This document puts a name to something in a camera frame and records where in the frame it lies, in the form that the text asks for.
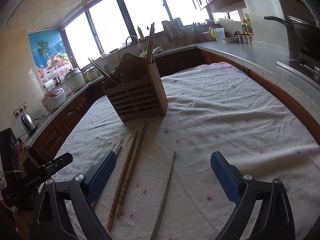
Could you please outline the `white green pitcher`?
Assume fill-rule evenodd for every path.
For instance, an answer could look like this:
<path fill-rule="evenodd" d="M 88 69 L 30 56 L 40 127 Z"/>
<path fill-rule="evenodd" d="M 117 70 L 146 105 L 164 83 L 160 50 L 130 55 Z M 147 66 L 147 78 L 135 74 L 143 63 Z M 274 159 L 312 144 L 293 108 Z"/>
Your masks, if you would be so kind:
<path fill-rule="evenodd" d="M 213 28 L 210 33 L 217 42 L 222 42 L 222 38 L 225 38 L 224 28 Z"/>

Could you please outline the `lone wooden chopstick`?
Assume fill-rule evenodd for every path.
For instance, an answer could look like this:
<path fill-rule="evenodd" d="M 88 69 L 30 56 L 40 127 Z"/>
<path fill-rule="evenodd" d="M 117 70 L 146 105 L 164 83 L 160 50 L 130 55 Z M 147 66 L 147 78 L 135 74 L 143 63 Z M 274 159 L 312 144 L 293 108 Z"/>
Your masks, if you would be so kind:
<path fill-rule="evenodd" d="M 148 47 L 147 47 L 147 54 L 146 54 L 146 65 L 149 65 L 152 62 L 152 48 L 154 42 L 154 35 L 155 35 L 155 23 L 151 24 L 150 33 L 149 33 L 149 40 L 148 40 Z"/>

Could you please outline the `pink basin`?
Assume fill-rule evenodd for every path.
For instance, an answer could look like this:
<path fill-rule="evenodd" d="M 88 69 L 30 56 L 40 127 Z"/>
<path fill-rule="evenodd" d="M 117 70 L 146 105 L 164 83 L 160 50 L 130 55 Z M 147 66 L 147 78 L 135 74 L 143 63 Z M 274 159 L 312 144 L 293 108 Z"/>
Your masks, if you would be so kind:
<path fill-rule="evenodd" d="M 202 33 L 202 35 L 206 38 L 207 41 L 216 41 L 218 38 L 219 28 L 210 27 L 208 31 Z"/>

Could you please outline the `gas stove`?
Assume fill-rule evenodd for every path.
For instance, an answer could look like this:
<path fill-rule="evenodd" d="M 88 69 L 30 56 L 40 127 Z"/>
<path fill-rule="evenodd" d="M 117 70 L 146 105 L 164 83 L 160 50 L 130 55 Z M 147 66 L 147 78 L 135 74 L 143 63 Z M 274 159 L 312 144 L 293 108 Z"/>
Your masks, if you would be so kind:
<path fill-rule="evenodd" d="M 298 75 L 303 80 L 319 89 L 319 53 L 300 49 L 298 60 L 277 60 L 277 65 Z"/>

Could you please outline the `black box on counter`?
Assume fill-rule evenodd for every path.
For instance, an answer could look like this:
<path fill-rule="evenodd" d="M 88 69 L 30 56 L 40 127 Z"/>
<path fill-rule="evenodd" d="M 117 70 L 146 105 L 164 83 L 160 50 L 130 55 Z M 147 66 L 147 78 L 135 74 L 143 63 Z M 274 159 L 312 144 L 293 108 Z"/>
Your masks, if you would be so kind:
<path fill-rule="evenodd" d="M 11 128 L 1 131 L 1 162 L 5 177 L 22 179 L 25 175 L 23 167 L 27 155 L 17 144 L 17 139 Z"/>

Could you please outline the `paper towel roll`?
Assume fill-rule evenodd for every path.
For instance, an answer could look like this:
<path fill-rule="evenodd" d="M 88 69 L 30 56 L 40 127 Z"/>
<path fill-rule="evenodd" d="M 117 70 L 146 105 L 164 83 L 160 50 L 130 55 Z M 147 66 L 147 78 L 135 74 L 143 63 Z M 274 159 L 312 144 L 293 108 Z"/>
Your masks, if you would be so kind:
<path fill-rule="evenodd" d="M 43 87 L 46 91 L 52 90 L 55 86 L 56 86 L 56 84 L 53 79 L 51 79 L 43 84 Z"/>

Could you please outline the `black wok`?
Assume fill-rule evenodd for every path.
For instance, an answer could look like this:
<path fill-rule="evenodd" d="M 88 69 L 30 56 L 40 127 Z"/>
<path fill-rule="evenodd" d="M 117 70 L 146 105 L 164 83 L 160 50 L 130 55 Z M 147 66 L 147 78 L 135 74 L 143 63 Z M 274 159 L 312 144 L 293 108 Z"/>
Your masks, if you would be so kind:
<path fill-rule="evenodd" d="M 311 53 L 319 53 L 319 27 L 315 17 L 312 22 L 307 22 L 295 16 L 288 15 L 289 21 L 285 21 L 276 16 L 264 16 L 264 20 L 279 22 L 287 29 L 294 30 L 302 44 Z"/>

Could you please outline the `floral white tablecloth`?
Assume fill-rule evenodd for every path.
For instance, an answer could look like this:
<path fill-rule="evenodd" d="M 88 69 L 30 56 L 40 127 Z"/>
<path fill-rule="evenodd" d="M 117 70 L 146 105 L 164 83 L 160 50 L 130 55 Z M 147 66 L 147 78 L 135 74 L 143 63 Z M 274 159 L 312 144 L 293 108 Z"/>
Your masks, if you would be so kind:
<path fill-rule="evenodd" d="M 119 176 L 136 133 L 143 135 L 113 239 L 149 239 L 169 172 L 172 181 L 158 239 L 214 239 L 235 205 L 210 166 L 219 151 L 243 174 L 281 179 L 296 239 L 319 217 L 319 145 L 276 97 L 227 63 L 201 65 L 162 79 L 165 116 L 122 122 L 105 97 L 96 101 L 59 150 L 73 162 L 54 176 L 85 173 L 109 150 L 123 148 L 95 207 L 106 224 Z"/>

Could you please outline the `green label oil bottle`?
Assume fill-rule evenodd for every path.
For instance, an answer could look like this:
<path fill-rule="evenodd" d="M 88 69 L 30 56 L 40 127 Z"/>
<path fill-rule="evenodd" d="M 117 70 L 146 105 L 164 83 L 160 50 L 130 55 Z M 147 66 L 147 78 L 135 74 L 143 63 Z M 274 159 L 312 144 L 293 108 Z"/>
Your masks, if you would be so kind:
<path fill-rule="evenodd" d="M 243 33 L 253 33 L 251 22 L 249 19 L 241 20 L 241 28 Z"/>

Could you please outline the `kitchen faucet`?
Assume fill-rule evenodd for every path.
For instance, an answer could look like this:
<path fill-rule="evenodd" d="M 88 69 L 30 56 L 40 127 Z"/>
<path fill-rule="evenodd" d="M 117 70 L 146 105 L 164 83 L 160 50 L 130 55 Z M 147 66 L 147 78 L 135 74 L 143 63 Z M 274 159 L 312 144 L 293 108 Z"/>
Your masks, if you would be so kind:
<path fill-rule="evenodd" d="M 143 47 L 142 43 L 140 42 L 140 39 L 137 36 L 130 35 L 129 37 L 127 37 L 125 40 L 125 46 L 127 47 L 128 44 L 130 44 L 130 45 L 135 44 L 138 46 L 140 53 L 144 52 L 144 47 Z"/>

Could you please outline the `seasoning jars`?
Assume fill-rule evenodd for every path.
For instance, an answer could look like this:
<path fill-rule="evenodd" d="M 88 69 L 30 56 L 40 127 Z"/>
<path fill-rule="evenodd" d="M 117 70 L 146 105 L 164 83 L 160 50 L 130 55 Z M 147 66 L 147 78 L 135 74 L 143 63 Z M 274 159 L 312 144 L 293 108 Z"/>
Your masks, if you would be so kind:
<path fill-rule="evenodd" d="M 238 33 L 239 43 L 252 45 L 253 35 L 251 33 Z"/>

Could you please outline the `metal spoon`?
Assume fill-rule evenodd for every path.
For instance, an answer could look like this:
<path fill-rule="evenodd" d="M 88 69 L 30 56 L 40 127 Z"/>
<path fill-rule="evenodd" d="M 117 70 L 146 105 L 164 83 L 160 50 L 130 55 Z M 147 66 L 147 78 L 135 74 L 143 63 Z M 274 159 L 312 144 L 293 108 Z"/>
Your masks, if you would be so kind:
<path fill-rule="evenodd" d="M 157 55 L 161 51 L 162 47 L 158 46 L 152 51 L 152 56 Z"/>

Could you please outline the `tropical fruit poster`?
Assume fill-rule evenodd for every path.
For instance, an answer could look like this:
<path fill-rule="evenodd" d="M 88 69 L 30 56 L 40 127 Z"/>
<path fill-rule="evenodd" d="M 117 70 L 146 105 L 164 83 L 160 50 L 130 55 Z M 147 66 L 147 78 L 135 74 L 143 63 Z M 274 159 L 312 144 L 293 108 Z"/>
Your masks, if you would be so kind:
<path fill-rule="evenodd" d="M 73 69 L 59 29 L 48 29 L 28 35 L 31 54 L 43 83 L 61 77 Z"/>

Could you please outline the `yellow bottle on sill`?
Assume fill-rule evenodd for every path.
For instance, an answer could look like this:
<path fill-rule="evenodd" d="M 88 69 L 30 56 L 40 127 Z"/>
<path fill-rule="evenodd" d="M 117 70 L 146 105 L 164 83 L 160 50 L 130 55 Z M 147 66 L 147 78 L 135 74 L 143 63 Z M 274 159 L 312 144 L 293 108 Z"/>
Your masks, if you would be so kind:
<path fill-rule="evenodd" d="M 145 40 L 145 36 L 143 35 L 142 29 L 138 26 L 138 27 L 137 27 L 137 30 L 138 30 L 140 39 L 141 39 L 141 40 Z"/>

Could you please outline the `small white pot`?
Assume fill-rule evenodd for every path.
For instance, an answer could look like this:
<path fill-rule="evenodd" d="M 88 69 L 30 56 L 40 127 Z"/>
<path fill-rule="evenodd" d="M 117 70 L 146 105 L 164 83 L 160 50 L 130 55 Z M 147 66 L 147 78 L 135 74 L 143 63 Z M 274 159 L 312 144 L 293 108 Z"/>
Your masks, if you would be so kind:
<path fill-rule="evenodd" d="M 91 67 L 84 72 L 86 82 L 91 82 L 97 79 L 99 76 L 98 71 L 95 67 Z"/>

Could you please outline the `steel electric kettle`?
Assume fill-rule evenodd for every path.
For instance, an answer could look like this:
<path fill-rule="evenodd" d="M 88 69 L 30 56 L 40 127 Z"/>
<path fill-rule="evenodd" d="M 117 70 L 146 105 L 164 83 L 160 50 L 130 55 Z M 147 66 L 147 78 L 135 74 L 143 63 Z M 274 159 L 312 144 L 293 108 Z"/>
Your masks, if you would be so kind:
<path fill-rule="evenodd" d="M 38 129 L 39 125 L 28 115 L 21 116 L 22 125 L 29 136 L 32 136 Z"/>

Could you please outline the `white red rice cooker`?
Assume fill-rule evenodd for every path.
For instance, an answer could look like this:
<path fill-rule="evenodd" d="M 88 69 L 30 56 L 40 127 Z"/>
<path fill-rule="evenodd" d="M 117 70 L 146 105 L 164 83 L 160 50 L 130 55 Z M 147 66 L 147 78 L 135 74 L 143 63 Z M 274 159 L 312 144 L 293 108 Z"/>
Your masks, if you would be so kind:
<path fill-rule="evenodd" d="M 44 95 L 41 100 L 43 107 L 48 112 L 53 112 L 59 108 L 66 100 L 66 94 L 63 88 L 54 88 Z"/>

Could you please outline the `dish drying rack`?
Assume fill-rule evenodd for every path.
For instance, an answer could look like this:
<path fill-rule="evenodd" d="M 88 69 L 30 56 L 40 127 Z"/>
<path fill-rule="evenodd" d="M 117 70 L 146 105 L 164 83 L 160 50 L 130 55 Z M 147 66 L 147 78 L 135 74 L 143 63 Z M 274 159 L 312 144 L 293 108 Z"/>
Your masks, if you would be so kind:
<path fill-rule="evenodd" d="M 173 47 L 191 42 L 188 32 L 179 17 L 172 21 L 162 21 L 162 26 L 164 35 Z"/>

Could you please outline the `green colander basket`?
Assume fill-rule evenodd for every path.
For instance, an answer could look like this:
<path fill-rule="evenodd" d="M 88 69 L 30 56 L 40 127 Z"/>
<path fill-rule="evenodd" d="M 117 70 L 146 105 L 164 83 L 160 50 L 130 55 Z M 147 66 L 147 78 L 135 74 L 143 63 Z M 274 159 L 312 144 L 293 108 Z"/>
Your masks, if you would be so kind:
<path fill-rule="evenodd" d="M 159 54 L 160 54 L 160 53 L 163 53 L 163 52 L 165 52 L 165 50 L 164 50 L 164 49 L 161 49 L 161 51 L 159 52 Z M 142 57 L 142 58 L 146 58 L 146 55 L 147 55 L 147 51 L 144 51 L 144 52 L 142 52 L 139 56 Z"/>

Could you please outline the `wall power outlet strip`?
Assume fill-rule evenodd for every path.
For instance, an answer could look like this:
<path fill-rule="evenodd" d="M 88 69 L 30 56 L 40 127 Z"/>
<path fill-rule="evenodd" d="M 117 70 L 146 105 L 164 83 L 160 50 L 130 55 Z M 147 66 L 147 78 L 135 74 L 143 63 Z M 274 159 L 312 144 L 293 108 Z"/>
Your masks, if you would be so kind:
<path fill-rule="evenodd" d="M 14 116 L 16 118 L 19 117 L 24 112 L 24 110 L 26 110 L 28 107 L 29 107 L 29 103 L 25 101 L 16 110 L 14 110 Z"/>

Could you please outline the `plate on counter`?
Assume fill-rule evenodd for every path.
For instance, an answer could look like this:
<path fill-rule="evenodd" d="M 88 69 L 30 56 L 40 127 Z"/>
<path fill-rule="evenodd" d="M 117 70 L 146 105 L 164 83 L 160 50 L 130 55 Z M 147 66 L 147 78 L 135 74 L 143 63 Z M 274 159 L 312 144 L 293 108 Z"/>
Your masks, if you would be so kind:
<path fill-rule="evenodd" d="M 224 43 L 238 43 L 239 38 L 238 37 L 223 37 L 223 38 L 221 38 L 221 41 Z"/>

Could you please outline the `wooden utensil holder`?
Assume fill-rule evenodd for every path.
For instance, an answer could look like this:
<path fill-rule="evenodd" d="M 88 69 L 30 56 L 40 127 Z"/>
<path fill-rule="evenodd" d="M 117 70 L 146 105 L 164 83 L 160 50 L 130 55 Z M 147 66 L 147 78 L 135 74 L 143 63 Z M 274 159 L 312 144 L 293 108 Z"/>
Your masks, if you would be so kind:
<path fill-rule="evenodd" d="M 154 60 L 147 64 L 125 53 L 112 77 L 118 84 L 104 80 L 102 88 L 122 122 L 166 115 L 168 100 Z"/>

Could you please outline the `white slow cooker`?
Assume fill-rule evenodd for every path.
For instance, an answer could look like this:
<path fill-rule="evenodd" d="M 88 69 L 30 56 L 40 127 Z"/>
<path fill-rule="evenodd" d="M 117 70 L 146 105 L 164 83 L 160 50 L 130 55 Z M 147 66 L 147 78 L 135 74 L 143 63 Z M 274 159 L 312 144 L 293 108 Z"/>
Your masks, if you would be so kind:
<path fill-rule="evenodd" d="M 65 81 L 67 82 L 67 85 L 70 88 L 71 92 L 75 92 L 81 89 L 86 84 L 84 76 L 79 68 L 70 70 L 65 75 Z"/>

